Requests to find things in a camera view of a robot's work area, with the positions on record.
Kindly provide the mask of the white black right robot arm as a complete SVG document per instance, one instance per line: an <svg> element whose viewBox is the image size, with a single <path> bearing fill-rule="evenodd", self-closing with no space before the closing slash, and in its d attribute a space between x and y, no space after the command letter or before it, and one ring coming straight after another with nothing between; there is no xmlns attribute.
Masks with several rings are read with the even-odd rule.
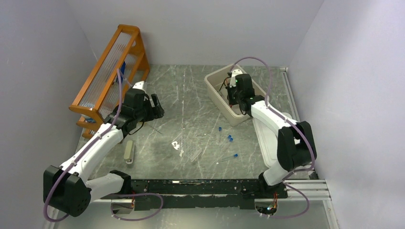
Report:
<svg viewBox="0 0 405 229"><path fill-rule="evenodd" d="M276 185L289 178L296 171L305 171L304 166L313 169L316 149L311 126L288 118L270 105L269 100L255 93L249 74L228 72L226 86L231 106L238 105L243 115L252 117L268 128L277 139L277 160L259 177L258 192L268 198L276 191Z"/></svg>

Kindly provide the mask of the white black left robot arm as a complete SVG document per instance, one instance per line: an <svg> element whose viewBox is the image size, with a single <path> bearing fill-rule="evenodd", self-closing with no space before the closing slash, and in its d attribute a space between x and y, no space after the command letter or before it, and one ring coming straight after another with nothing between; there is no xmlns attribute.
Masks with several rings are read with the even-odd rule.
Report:
<svg viewBox="0 0 405 229"><path fill-rule="evenodd" d="M138 123L146 123L164 116L156 94L143 89L128 89L119 104L107 116L93 137L70 159L60 166L49 166L43 174L43 216L53 207L66 216L80 216L90 203L105 196L127 198L134 196L130 175L112 170L107 175L89 179L96 165L107 153L129 134L135 133Z"/></svg>

